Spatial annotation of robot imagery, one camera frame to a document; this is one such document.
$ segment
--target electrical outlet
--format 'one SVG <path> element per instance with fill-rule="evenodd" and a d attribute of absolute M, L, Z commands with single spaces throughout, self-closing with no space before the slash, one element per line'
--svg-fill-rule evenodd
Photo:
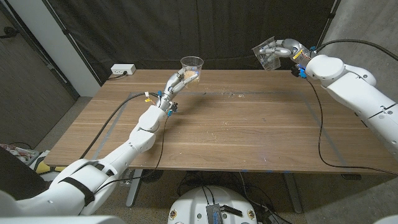
<path fill-rule="evenodd" d="M 113 75 L 122 75 L 123 72 L 127 72 L 127 75 L 132 75 L 136 71 L 136 65 L 134 64 L 114 64 L 111 68 Z"/>

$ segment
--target yellow label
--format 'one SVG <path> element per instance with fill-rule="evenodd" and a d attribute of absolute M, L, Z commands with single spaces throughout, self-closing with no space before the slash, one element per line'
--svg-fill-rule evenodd
<path fill-rule="evenodd" d="M 294 55 L 293 59 L 296 59 L 301 53 L 303 53 L 303 49 L 301 49 L 296 55 Z"/>

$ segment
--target floor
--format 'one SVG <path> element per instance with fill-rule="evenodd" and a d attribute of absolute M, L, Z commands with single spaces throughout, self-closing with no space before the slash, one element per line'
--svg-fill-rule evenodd
<path fill-rule="evenodd" d="M 36 150 L 51 149 L 90 100 L 79 98 Z M 170 207 L 178 199 L 177 187 L 184 176 L 185 171 L 167 170 L 157 182 L 142 183 L 132 208 L 125 206 L 129 187 L 118 184 L 95 215 L 116 215 L 126 223 L 165 223 Z M 276 212 L 292 223 L 374 223 L 398 214 L 398 178 L 389 175 L 345 180 L 337 174 L 295 174 L 303 214 L 293 212 L 282 174 L 244 173 L 244 178 L 265 191 Z M 182 193 L 189 189 L 182 188 Z M 248 194 L 259 202 L 265 201 L 260 191 L 250 190 Z"/>

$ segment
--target gray wall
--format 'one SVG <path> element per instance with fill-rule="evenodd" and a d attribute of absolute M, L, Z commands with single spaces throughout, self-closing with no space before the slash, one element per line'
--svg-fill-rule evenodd
<path fill-rule="evenodd" d="M 325 40 L 360 39 L 398 54 L 398 1 L 342 0 Z M 349 65 L 369 70 L 376 88 L 398 101 L 398 62 L 374 47 L 357 43 L 336 43 L 321 52 Z"/>
<path fill-rule="evenodd" d="M 42 0 L 8 1 L 80 96 L 94 96 L 100 85 Z"/>

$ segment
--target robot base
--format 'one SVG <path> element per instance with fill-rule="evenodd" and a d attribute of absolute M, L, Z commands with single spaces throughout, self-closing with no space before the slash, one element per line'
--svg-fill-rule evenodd
<path fill-rule="evenodd" d="M 233 190 L 219 186 L 209 186 L 208 188 L 198 187 L 182 195 L 172 205 L 167 223 L 209 223 L 206 206 L 208 205 L 207 201 L 210 205 L 213 204 L 211 193 L 213 193 L 215 204 L 219 204 L 220 206 L 227 205 L 242 211 L 243 216 L 241 217 L 231 213 L 221 212 L 222 223 L 257 223 L 253 207 L 242 195 Z M 221 224 L 221 222 L 217 220 L 214 221 L 215 222 L 210 223 Z"/>

